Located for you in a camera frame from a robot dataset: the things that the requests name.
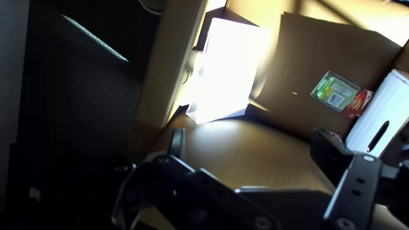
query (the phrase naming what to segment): cable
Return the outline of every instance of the cable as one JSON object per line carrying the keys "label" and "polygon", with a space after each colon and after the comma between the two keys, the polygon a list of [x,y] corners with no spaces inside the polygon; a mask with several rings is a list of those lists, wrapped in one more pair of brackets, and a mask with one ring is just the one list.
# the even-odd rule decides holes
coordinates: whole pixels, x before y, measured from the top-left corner
{"label": "cable", "polygon": [[143,4],[143,0],[139,0],[139,4],[140,4],[140,7],[141,7],[144,11],[146,11],[146,12],[150,13],[150,15],[153,15],[153,16],[162,16],[162,13],[159,13],[159,12],[154,12],[154,11],[148,10],[148,8]]}

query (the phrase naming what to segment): dark wall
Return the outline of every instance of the dark wall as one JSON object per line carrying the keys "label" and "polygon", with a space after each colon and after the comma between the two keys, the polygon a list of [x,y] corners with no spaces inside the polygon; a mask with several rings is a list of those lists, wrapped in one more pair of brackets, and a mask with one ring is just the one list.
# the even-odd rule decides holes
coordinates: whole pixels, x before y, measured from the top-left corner
{"label": "dark wall", "polygon": [[158,20],[144,12],[141,19],[132,17],[140,12],[123,10],[122,19],[132,17],[130,24],[105,17],[111,27],[104,27],[94,16],[94,29],[114,29],[105,35],[118,38],[129,35],[114,39],[126,62],[58,11],[38,2],[30,6],[7,203],[17,203],[34,187],[42,191],[44,214],[72,224],[105,165],[126,151]]}

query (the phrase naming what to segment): white object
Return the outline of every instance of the white object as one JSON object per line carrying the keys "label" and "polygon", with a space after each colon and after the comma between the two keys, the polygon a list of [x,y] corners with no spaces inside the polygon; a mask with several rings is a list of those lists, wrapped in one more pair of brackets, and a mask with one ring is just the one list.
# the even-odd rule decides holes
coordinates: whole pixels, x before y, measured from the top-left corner
{"label": "white object", "polygon": [[409,118],[409,75],[392,71],[346,137],[352,153],[379,158]]}
{"label": "white object", "polygon": [[263,42],[258,27],[212,20],[194,89],[198,125],[244,114]]}

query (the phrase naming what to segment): brown cardboard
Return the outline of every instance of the brown cardboard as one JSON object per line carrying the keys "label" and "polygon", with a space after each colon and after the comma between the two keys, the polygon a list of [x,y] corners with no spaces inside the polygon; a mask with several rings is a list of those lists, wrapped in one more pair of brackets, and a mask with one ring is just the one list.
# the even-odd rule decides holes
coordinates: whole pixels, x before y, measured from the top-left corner
{"label": "brown cardboard", "polygon": [[228,0],[227,8],[255,24],[269,35],[269,45],[260,61],[251,98],[256,99],[272,68],[277,48],[279,19],[283,12],[333,24],[353,25],[376,31],[403,47],[409,39],[409,8],[383,0]]}
{"label": "brown cardboard", "polygon": [[375,33],[283,15],[270,72],[255,102],[270,112],[272,123],[306,140],[313,128],[345,136],[351,122],[311,100],[310,91],[327,71],[373,91],[398,52]]}

